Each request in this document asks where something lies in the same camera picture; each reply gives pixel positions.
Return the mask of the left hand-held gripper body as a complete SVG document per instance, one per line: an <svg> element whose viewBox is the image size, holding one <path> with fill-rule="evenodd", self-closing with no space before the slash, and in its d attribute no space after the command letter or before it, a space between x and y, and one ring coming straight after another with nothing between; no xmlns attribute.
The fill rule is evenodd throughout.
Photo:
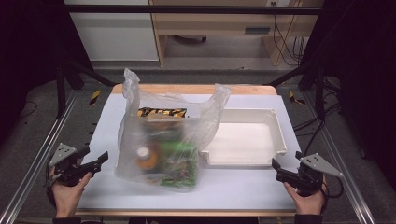
<svg viewBox="0 0 396 224"><path fill-rule="evenodd" d="M74 187L85 175L81 166L83 159L78 158L78 149L61 143L49 160L49 170L46 186L51 187L56 181L67 187Z"/></svg>

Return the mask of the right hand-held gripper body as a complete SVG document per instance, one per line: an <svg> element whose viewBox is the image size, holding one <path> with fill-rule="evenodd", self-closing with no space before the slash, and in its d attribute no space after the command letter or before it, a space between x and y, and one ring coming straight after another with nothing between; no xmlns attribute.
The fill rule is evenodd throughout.
<svg viewBox="0 0 396 224"><path fill-rule="evenodd" d="M323 175L343 177L343 173L337 170L318 153L304 156L299 160L297 190L303 197L310 196L321 189Z"/></svg>

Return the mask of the clear plastic bag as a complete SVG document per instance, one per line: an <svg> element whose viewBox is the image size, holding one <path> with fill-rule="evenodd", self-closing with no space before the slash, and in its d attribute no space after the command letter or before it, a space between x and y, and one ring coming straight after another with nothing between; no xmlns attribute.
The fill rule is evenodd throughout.
<svg viewBox="0 0 396 224"><path fill-rule="evenodd" d="M197 147L197 179L199 172L199 153L213 140L220 124L220 117L228 103L231 89L217 84L214 93L202 103L185 100L179 92L165 94L151 93L139 87L138 75L126 69L122 84L126 109L122 118L119 135L119 158L116 176L128 181L142 182L161 186L160 143L181 141L192 143ZM147 117L139 117L137 111L142 107L152 108L186 108L187 113L182 125L177 129L157 131L145 125ZM155 170L143 171L136 164L136 151L141 147L155 150L159 155Z"/></svg>

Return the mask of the white plastic tray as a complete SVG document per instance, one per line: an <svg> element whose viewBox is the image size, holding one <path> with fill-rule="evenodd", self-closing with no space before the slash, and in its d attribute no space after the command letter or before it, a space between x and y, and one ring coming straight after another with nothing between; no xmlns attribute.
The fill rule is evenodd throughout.
<svg viewBox="0 0 396 224"><path fill-rule="evenodd" d="M270 166L287 151L274 109L228 108L201 155L211 166Z"/></svg>

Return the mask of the orange juice bottle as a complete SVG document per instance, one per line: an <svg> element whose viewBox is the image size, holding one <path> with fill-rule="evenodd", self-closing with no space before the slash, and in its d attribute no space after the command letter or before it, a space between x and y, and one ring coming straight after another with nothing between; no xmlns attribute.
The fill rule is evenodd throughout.
<svg viewBox="0 0 396 224"><path fill-rule="evenodd" d="M158 153L148 147L141 147L136 151L137 166L143 171L155 170L158 164L159 155Z"/></svg>

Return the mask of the yellow black chips bag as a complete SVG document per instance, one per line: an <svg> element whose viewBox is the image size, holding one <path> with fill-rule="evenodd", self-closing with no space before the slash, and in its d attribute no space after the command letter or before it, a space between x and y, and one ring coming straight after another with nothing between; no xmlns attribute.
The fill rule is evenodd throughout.
<svg viewBox="0 0 396 224"><path fill-rule="evenodd" d="M165 116L171 116L175 118L184 118L187 113L186 108L152 108L142 107L137 111L139 117L147 117L149 115L161 114Z"/></svg>

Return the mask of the green seaweed packet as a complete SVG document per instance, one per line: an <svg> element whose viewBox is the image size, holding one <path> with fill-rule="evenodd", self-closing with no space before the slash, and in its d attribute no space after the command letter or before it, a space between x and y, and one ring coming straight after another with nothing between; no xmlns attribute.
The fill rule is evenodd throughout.
<svg viewBox="0 0 396 224"><path fill-rule="evenodd" d="M192 188L197 182L197 147L192 143L169 141L160 143L161 185L171 188Z"/></svg>

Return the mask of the person's right hand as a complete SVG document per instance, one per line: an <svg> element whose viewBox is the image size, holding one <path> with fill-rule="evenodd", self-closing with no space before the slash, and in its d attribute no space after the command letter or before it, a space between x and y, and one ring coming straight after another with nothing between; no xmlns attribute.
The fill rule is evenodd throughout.
<svg viewBox="0 0 396 224"><path fill-rule="evenodd" d="M287 182L284 183L284 188L293 199L298 215L320 215L322 207L326 200L320 190L314 194L303 197Z"/></svg>

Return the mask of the person's left hand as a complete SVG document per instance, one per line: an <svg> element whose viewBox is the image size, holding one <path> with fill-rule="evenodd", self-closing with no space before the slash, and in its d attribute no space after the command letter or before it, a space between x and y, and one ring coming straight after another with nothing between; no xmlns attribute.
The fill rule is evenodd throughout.
<svg viewBox="0 0 396 224"><path fill-rule="evenodd" d="M85 174L74 187L67 187L59 182L53 184L51 189L56 205L56 218L67 218L75 215L84 188L91 178L92 173Z"/></svg>

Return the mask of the yellow black tape piece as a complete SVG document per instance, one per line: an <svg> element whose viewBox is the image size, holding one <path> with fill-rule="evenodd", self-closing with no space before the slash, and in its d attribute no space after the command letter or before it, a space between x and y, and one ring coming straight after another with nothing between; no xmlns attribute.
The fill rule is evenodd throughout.
<svg viewBox="0 0 396 224"><path fill-rule="evenodd" d="M292 103L296 103L298 105L305 105L305 100L296 99L293 91L289 91L289 99L290 99L290 102L292 102Z"/></svg>
<svg viewBox="0 0 396 224"><path fill-rule="evenodd" d="M92 98L89 102L89 105L95 105L99 95L101 94L100 90L96 90L93 94L92 94Z"/></svg>

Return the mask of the black metal stand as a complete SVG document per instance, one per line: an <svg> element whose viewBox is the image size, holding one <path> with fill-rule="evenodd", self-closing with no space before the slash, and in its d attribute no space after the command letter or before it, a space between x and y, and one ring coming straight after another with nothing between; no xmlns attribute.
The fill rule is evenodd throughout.
<svg viewBox="0 0 396 224"><path fill-rule="evenodd" d="M63 73L64 65L66 67L70 67L74 69L75 72L64 74ZM57 97L58 97L57 119L60 118L66 110L64 81L67 80L73 90L81 90L84 86L84 83L81 77L79 76L80 73L85 74L108 87L114 87L116 85L116 82L113 82L105 77L100 76L99 74L95 73L92 69L76 61L66 61L65 63L60 63L56 68L56 83L57 83Z"/></svg>
<svg viewBox="0 0 396 224"><path fill-rule="evenodd" d="M283 82L302 75L298 87L301 91L309 90L313 84L316 85L315 92L315 111L321 120L325 119L324 103L323 103L323 90L324 90L324 70L318 63L305 63L299 65L297 68L291 70L286 75L279 77L268 83L268 86L276 87Z"/></svg>

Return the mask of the black curtain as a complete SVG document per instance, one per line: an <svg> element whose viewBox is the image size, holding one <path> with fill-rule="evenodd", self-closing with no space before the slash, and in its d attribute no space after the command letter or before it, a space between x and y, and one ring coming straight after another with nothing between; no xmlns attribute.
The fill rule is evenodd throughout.
<svg viewBox="0 0 396 224"><path fill-rule="evenodd" d="M0 144L24 109L27 93L56 78L54 37L71 60L91 69L64 0L0 0Z"/></svg>
<svg viewBox="0 0 396 224"><path fill-rule="evenodd" d="M338 77L354 134L396 190L396 0L324 0L304 60Z"/></svg>

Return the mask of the white cabinet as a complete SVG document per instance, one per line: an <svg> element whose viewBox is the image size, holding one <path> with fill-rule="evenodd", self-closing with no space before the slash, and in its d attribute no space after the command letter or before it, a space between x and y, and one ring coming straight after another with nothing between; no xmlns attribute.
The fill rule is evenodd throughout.
<svg viewBox="0 0 396 224"><path fill-rule="evenodd" d="M149 13L71 13L70 16L91 61L159 60Z"/></svg>

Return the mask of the wooden desk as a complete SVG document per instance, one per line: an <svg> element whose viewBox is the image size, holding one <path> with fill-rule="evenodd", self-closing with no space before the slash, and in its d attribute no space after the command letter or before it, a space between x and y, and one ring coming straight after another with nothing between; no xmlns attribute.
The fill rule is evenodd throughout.
<svg viewBox="0 0 396 224"><path fill-rule="evenodd" d="M322 7L324 0L148 0L152 6ZM161 57L169 36L253 35L262 38L272 65L278 65L293 37L309 37L316 15L153 13Z"/></svg>

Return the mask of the black horizontal frame bar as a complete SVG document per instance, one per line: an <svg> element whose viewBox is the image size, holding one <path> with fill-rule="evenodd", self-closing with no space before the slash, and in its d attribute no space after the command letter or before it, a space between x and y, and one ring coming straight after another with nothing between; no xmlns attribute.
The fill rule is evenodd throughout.
<svg viewBox="0 0 396 224"><path fill-rule="evenodd" d="M78 13L181 13L181 14L265 14L319 15L320 7L226 7L226 6L125 6L125 5L65 5Z"/></svg>

